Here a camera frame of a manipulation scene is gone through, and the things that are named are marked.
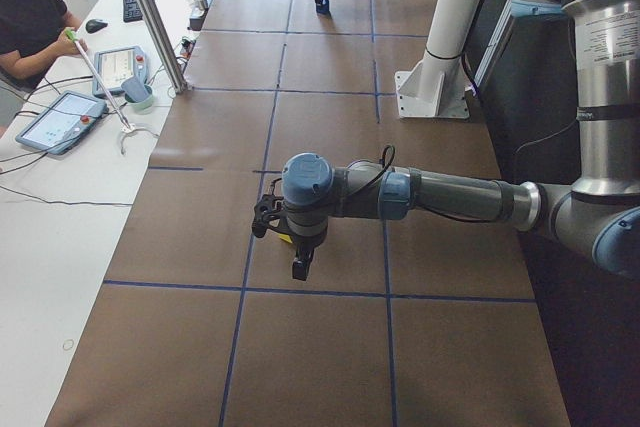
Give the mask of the black computer mouse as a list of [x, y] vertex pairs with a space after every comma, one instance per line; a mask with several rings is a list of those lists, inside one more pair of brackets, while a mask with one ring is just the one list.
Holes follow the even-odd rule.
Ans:
[[97, 33], [106, 28], [108, 23], [101, 19], [90, 19], [85, 23], [85, 30], [89, 34]]

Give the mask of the near teach pendant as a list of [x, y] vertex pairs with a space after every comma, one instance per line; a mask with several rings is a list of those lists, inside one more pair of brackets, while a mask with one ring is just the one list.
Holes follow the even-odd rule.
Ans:
[[79, 143], [107, 111], [107, 104], [102, 99], [65, 91], [15, 140], [37, 151], [63, 155]]

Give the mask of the green handled grabber stick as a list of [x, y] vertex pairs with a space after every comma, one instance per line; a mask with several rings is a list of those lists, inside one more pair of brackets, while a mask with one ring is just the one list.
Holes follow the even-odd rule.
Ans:
[[155, 139], [158, 139], [159, 138], [159, 134], [155, 133], [149, 125], [147, 125], [147, 124], [139, 124], [139, 125], [137, 125], [135, 123], [131, 123], [128, 120], [128, 118], [122, 112], [120, 104], [115, 100], [114, 96], [112, 95], [112, 93], [108, 89], [107, 85], [104, 83], [103, 78], [101, 77], [101, 75], [99, 74], [98, 70], [93, 65], [92, 61], [90, 60], [89, 55], [85, 51], [85, 49], [82, 46], [80, 40], [77, 38], [75, 30], [73, 28], [71, 28], [71, 27], [65, 27], [64, 30], [63, 30], [63, 34], [75, 45], [77, 51], [79, 52], [79, 54], [83, 58], [85, 64], [89, 68], [89, 70], [92, 73], [94, 79], [97, 81], [98, 85], [101, 87], [103, 93], [105, 94], [107, 100], [109, 101], [110, 105], [112, 106], [113, 110], [115, 111], [115, 113], [117, 114], [117, 116], [118, 116], [118, 118], [119, 118], [119, 120], [121, 122], [121, 125], [122, 125], [121, 132], [118, 134], [118, 140], [117, 140], [120, 153], [122, 155], [126, 154], [125, 140], [128, 137], [133, 137], [138, 132], [147, 132], [152, 137], [154, 137]]

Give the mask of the black keyboard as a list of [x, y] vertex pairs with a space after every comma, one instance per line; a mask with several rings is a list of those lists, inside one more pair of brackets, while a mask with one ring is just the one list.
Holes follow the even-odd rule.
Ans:
[[122, 18], [124, 23], [143, 19], [143, 12], [137, 0], [122, 0]]

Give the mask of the far teach pendant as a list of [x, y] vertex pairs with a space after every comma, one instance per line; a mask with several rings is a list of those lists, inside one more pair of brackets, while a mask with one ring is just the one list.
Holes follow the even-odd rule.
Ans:
[[97, 52], [93, 65], [112, 95], [124, 93], [121, 84], [131, 77], [137, 77], [145, 84], [147, 81], [147, 57], [139, 46]]

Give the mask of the person in black shirt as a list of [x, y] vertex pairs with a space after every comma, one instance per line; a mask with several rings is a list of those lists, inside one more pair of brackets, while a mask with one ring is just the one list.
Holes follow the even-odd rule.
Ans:
[[67, 33], [80, 26], [64, 0], [1, 0], [1, 71], [37, 87], [58, 58], [79, 53]]

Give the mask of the aluminium frame post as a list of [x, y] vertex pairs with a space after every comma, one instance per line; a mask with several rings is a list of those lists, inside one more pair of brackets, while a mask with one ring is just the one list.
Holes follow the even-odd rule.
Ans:
[[155, 0], [137, 1], [140, 5], [145, 25], [151, 35], [173, 89], [176, 94], [181, 94], [187, 89], [188, 84], [179, 66], [156, 2]]

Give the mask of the teach pendant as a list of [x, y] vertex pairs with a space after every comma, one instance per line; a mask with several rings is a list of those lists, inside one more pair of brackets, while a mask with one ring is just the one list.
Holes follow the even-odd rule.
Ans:
[[97, 52], [93, 65], [112, 95], [124, 93], [121, 84], [131, 77], [137, 77], [145, 84], [147, 81], [147, 57], [139, 46]]
[[37, 151], [63, 155], [79, 143], [107, 111], [107, 104], [102, 99], [65, 91], [15, 140]]

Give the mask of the blue cup on tape roll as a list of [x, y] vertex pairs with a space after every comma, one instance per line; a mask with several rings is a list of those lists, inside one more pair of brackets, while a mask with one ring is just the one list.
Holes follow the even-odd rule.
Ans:
[[136, 113], [148, 111], [154, 102], [152, 88], [137, 77], [131, 77], [121, 84], [125, 101]]

